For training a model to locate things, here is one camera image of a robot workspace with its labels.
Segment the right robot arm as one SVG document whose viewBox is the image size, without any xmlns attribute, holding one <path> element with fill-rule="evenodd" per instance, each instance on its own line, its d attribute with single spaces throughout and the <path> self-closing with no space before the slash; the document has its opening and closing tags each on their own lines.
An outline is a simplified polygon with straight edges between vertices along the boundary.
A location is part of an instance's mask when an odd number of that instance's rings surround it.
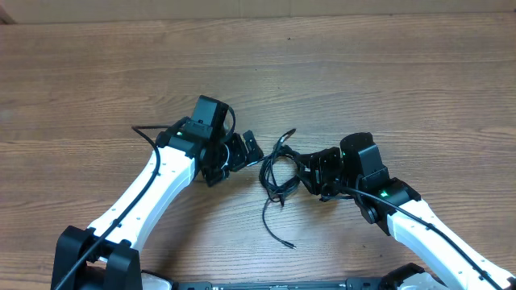
<svg viewBox="0 0 516 290">
<path fill-rule="evenodd" d="M 298 155 L 299 176 L 321 201 L 352 199 L 363 218 L 412 250 L 449 289 L 513 289 L 515 276 L 483 257 L 448 228 L 422 196 L 391 177 L 370 133 L 338 147 Z"/>
</svg>

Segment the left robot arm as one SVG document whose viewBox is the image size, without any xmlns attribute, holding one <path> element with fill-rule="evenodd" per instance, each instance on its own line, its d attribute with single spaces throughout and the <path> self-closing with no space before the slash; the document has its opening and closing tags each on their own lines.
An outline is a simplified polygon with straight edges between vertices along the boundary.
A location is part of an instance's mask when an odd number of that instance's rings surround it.
<svg viewBox="0 0 516 290">
<path fill-rule="evenodd" d="M 124 194 L 82 230 L 68 226 L 56 244 L 53 289 L 174 289 L 176 283 L 145 271 L 140 253 L 156 223 L 196 176 L 208 186 L 259 162 L 264 154 L 251 131 L 226 127 L 234 110 L 200 96 L 193 114 L 159 125 L 147 138 L 152 154 Z"/>
</svg>

